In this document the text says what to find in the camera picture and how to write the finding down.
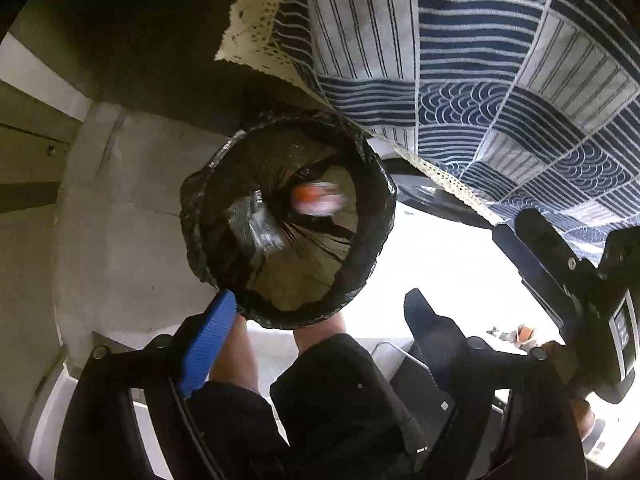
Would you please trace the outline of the person's right hand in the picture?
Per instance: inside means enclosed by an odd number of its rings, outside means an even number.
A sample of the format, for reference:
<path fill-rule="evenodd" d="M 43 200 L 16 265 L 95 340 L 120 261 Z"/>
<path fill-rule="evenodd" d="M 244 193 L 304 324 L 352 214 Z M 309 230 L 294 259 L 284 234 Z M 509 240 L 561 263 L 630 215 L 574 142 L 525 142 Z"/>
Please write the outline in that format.
<path fill-rule="evenodd" d="M 541 345 L 558 372 L 561 382 L 564 384 L 568 395 L 568 402 L 574 415 L 580 440 L 585 440 L 591 434 L 596 416 L 594 416 L 590 403 L 585 399 L 586 390 L 578 384 L 578 357 L 574 349 L 567 348 L 565 344 L 559 344 L 550 340 Z"/>

